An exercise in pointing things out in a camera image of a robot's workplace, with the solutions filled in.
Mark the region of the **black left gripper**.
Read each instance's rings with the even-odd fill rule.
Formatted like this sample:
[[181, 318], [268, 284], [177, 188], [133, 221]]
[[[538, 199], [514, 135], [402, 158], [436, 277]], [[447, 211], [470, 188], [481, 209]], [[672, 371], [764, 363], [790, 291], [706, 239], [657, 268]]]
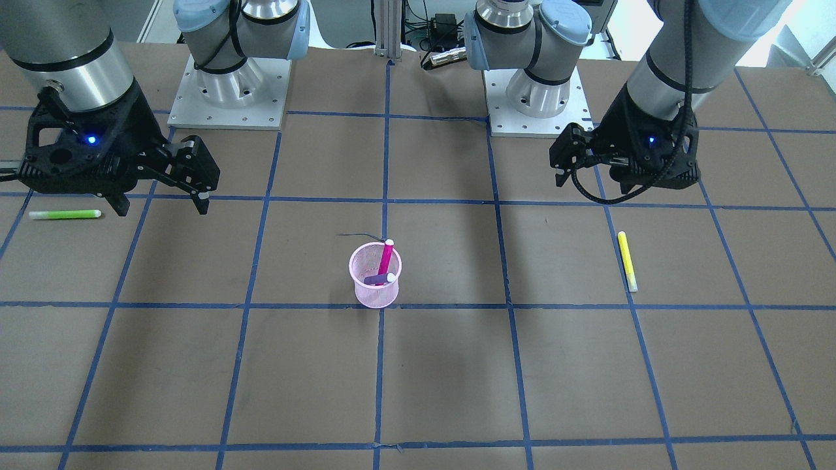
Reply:
[[683, 118], [684, 111], [672, 120], [645, 113], [623, 86], [593, 132], [570, 123], [552, 143], [549, 166], [556, 172], [556, 186], [562, 187], [577, 169], [609, 163], [611, 153], [626, 161], [609, 169], [622, 195], [648, 184], [669, 159], [673, 164], [655, 187], [681, 190], [698, 183], [698, 122], [692, 111]]

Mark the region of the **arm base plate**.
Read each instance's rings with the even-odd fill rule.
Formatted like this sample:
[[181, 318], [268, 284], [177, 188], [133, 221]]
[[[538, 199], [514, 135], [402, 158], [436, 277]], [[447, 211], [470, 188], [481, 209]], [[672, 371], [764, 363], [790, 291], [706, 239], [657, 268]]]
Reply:
[[241, 69], [209, 74], [189, 57], [168, 123], [177, 129], [279, 131], [292, 64], [251, 57]]
[[483, 78], [493, 136], [556, 138], [571, 123], [594, 128], [577, 69], [557, 86], [537, 83], [522, 69], [486, 70]]

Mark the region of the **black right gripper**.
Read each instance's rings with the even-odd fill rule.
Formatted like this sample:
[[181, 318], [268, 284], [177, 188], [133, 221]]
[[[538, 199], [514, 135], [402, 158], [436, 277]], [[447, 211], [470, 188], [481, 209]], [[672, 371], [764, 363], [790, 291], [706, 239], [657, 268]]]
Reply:
[[185, 191], [206, 215], [221, 170], [199, 136], [168, 142], [133, 82], [122, 98], [96, 110], [71, 111], [53, 86], [38, 93], [29, 117], [17, 179], [45, 194], [104, 195], [120, 217], [138, 180], [153, 179]]

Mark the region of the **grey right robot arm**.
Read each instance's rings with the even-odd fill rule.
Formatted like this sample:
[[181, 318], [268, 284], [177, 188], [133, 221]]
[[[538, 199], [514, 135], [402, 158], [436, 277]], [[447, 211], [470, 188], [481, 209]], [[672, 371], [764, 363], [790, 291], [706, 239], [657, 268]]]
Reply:
[[[317, 35], [308, 1], [146, 1], [138, 41], [190, 51], [169, 122], [179, 128], [277, 129], [289, 64]], [[198, 136], [164, 136], [108, 24], [123, 2], [3, 1], [2, 48], [35, 89], [23, 155], [2, 181], [46, 195], [93, 195], [125, 216], [127, 194], [156, 180], [206, 214], [221, 170]]]

